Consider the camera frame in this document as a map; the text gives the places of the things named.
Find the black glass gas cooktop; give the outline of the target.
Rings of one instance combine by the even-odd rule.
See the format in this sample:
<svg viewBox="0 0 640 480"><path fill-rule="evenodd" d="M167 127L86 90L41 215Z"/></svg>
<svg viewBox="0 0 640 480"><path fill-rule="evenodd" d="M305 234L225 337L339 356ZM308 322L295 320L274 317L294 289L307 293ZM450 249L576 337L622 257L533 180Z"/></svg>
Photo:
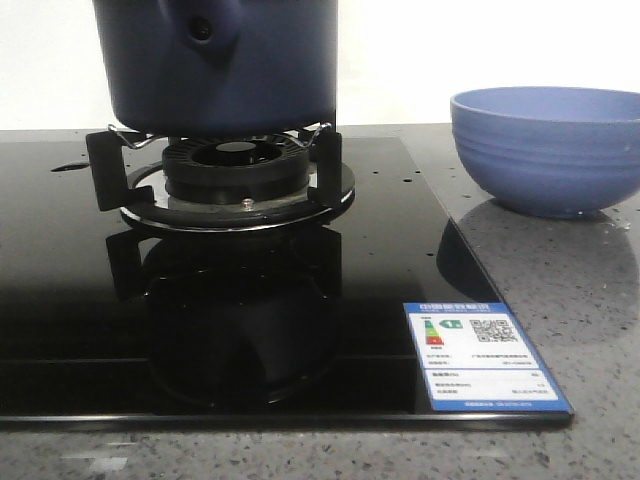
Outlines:
<svg viewBox="0 0 640 480"><path fill-rule="evenodd" d="M547 429L573 411L395 138L343 156L327 223L152 234L78 141L1 147L5 429ZM481 367L516 351L532 383Z"/></svg>

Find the blue energy efficiency label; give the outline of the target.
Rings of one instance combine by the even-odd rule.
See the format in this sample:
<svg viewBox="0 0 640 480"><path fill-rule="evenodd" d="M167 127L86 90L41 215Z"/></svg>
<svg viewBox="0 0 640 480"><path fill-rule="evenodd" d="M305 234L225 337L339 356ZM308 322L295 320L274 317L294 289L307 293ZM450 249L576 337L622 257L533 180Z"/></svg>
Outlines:
<svg viewBox="0 0 640 480"><path fill-rule="evenodd" d="M572 411L505 304L406 303L404 310L434 410Z"/></svg>

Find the dark blue cooking pot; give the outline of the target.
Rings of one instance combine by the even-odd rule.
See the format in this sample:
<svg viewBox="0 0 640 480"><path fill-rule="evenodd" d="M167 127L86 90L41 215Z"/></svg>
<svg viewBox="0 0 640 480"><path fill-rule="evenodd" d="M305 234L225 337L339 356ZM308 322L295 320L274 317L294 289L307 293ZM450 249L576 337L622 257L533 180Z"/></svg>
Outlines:
<svg viewBox="0 0 640 480"><path fill-rule="evenodd" d="M292 130L336 113L335 1L96 1L112 108L149 134Z"/></svg>

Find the light blue ceramic bowl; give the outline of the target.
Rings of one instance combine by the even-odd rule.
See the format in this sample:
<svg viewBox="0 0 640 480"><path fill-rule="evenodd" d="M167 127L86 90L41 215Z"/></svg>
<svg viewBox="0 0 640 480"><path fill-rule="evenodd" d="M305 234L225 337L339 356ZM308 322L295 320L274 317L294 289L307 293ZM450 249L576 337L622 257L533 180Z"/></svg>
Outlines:
<svg viewBox="0 0 640 480"><path fill-rule="evenodd" d="M639 191L639 95L559 86L454 95L452 135L469 176L502 205L577 218Z"/></svg>

